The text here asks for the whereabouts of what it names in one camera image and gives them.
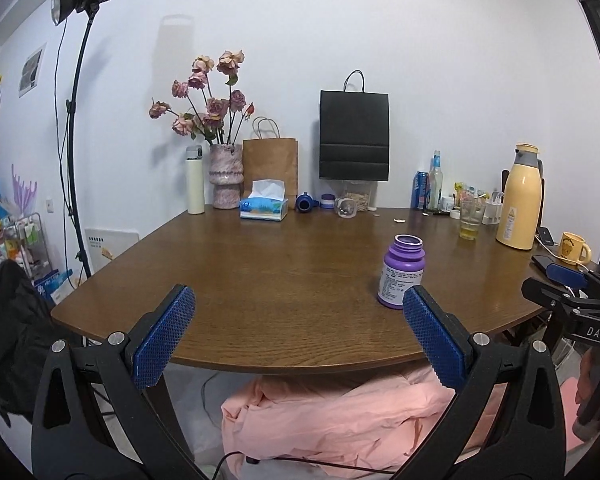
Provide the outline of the person's right hand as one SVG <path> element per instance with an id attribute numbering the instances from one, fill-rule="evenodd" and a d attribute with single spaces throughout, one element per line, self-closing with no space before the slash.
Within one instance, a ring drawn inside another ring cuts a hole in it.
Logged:
<path id="1" fill-rule="evenodd" d="M 581 404 L 592 396 L 594 387 L 591 380 L 591 370 L 593 368 L 593 348 L 588 349 L 580 361 L 580 376 L 578 379 L 576 403 Z"/>

